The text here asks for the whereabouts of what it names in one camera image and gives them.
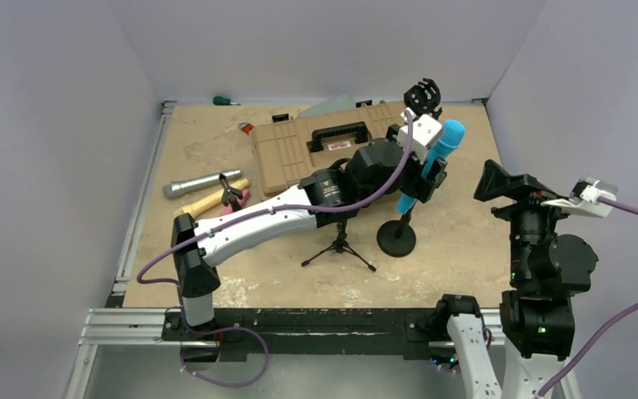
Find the black clip stand for blue microphone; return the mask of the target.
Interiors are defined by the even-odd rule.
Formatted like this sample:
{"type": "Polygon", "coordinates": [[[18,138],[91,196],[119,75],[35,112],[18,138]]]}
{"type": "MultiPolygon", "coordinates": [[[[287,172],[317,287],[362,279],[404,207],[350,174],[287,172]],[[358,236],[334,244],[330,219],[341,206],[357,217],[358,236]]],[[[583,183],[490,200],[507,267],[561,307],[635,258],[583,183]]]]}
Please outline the black clip stand for blue microphone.
{"type": "Polygon", "coordinates": [[[380,226],[376,241],[380,249],[395,258],[410,254],[416,245],[416,233],[410,226],[415,204],[397,204],[399,219],[393,219],[380,226]]]}

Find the blue microphone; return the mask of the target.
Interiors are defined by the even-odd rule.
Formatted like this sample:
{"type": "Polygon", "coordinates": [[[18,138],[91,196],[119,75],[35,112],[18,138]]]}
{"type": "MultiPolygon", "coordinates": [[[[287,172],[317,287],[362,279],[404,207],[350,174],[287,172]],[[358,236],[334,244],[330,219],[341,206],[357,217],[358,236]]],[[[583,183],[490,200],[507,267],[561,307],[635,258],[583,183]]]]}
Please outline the blue microphone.
{"type": "Polygon", "coordinates": [[[427,154],[425,166],[421,171],[422,178],[436,178],[443,169],[438,160],[446,160],[452,152],[460,147],[465,136],[466,129],[457,120],[446,120],[443,128],[444,130],[440,134],[438,141],[427,154]]]}

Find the black shock mount round-base stand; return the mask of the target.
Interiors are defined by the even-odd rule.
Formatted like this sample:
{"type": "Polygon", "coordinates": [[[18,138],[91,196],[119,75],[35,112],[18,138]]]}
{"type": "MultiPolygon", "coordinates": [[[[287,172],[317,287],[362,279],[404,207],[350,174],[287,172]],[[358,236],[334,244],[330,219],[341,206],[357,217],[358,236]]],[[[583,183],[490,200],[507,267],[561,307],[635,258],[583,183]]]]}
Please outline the black shock mount round-base stand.
{"type": "Polygon", "coordinates": [[[428,115],[438,120],[443,112],[440,89],[430,78],[423,78],[408,89],[403,95],[403,102],[417,116],[428,115]]]}

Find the black tripod shock mount stand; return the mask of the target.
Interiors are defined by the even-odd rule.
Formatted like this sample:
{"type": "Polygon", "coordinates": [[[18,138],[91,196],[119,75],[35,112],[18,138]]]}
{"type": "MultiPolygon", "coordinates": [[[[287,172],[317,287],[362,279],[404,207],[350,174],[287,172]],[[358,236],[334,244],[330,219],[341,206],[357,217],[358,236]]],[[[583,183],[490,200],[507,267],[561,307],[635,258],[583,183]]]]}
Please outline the black tripod shock mount stand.
{"type": "Polygon", "coordinates": [[[346,220],[341,220],[341,221],[337,222],[336,223],[337,235],[336,235],[336,238],[332,241],[331,245],[329,245],[328,247],[320,250],[317,254],[311,256],[309,259],[306,259],[306,260],[302,261],[301,266],[302,267],[306,267],[313,260],[319,258],[324,253],[333,251],[333,252],[335,252],[337,254],[350,254],[350,255],[358,258],[371,272],[375,273],[377,271],[377,268],[373,264],[368,262],[366,259],[364,259],[362,256],[360,256],[349,245],[349,243],[347,241],[348,235],[347,235],[347,232],[346,232],[346,227],[347,227],[347,221],[346,220]]]}

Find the black stand for cream microphone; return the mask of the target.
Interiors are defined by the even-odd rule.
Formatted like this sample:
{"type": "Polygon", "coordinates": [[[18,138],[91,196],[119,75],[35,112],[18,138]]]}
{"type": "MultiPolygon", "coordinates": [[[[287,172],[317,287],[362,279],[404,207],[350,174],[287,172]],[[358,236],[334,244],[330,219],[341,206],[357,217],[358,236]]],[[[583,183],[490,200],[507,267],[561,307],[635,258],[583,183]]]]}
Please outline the black stand for cream microphone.
{"type": "Polygon", "coordinates": [[[234,202],[237,198],[242,196],[242,189],[237,189],[231,186],[228,182],[228,178],[225,174],[220,174],[218,176],[218,180],[220,185],[223,188],[221,202],[224,206],[227,204],[234,202]]]}

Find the cream yellow microphone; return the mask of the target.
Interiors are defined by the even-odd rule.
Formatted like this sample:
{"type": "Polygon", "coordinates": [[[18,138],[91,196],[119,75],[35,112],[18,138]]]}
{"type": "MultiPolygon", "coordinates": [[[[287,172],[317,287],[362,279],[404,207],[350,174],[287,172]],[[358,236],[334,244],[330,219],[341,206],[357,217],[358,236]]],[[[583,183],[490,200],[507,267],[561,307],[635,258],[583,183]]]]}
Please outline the cream yellow microphone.
{"type": "MultiPolygon", "coordinates": [[[[248,179],[234,181],[231,186],[235,189],[247,189],[250,186],[248,179]]],[[[184,205],[173,212],[173,216],[177,217],[184,213],[190,214],[193,218],[199,217],[204,212],[222,203],[223,190],[208,195],[192,204],[184,205]]]]}

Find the silver microphone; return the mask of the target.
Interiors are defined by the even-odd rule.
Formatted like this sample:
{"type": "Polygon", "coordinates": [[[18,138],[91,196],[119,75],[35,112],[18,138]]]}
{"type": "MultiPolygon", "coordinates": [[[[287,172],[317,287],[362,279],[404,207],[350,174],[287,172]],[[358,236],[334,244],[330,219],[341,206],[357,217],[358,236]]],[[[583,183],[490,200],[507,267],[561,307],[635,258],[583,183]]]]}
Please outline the silver microphone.
{"type": "Polygon", "coordinates": [[[217,185],[220,175],[224,175],[229,180],[234,180],[242,177],[243,172],[240,169],[225,170],[193,179],[172,181],[162,187],[162,193],[166,199],[174,200],[190,192],[217,185]]]}

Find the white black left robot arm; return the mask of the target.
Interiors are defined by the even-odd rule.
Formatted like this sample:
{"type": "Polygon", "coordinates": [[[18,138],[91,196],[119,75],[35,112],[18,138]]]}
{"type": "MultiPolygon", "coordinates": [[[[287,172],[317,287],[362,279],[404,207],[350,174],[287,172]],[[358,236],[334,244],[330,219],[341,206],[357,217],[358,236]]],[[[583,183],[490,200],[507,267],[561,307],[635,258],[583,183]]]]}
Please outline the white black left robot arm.
{"type": "Polygon", "coordinates": [[[394,193],[400,195],[401,214],[429,201],[464,136],[458,121],[421,117],[392,126],[387,137],[361,147],[350,159],[317,170],[264,202],[212,219],[195,219],[189,212],[176,216],[171,248],[182,329],[195,340],[212,334],[217,268],[234,255],[285,235],[343,223],[394,193]]]}

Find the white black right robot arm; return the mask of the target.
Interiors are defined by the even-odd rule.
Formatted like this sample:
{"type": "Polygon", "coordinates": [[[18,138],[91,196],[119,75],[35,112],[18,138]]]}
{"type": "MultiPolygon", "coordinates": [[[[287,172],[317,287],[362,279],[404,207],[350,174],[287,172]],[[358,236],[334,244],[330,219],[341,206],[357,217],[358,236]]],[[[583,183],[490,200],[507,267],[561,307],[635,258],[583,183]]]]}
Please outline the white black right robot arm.
{"type": "Polygon", "coordinates": [[[483,313],[472,296],[445,294],[436,305],[434,330],[455,346],[468,398],[547,398],[546,382],[562,371],[572,349],[572,297],[591,288],[598,257],[584,239],[557,234],[557,221],[571,215],[603,218],[593,201],[579,198],[595,187],[581,180],[567,198],[531,175],[511,175],[487,160],[474,191],[482,202],[506,197],[493,208],[510,224],[510,285],[499,304],[506,370],[498,381],[490,360],[483,313]]]}

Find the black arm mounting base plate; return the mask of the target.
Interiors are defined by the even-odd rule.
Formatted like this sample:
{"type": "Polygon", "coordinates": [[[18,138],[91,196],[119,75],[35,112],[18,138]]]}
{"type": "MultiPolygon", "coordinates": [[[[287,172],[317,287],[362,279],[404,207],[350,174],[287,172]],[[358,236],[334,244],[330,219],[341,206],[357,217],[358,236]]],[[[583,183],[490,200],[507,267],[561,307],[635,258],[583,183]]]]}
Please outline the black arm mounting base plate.
{"type": "Polygon", "coordinates": [[[164,314],[161,338],[209,343],[224,362],[249,354],[400,356],[454,362],[454,344],[433,308],[218,308],[212,322],[187,329],[177,310],[164,314]]]}

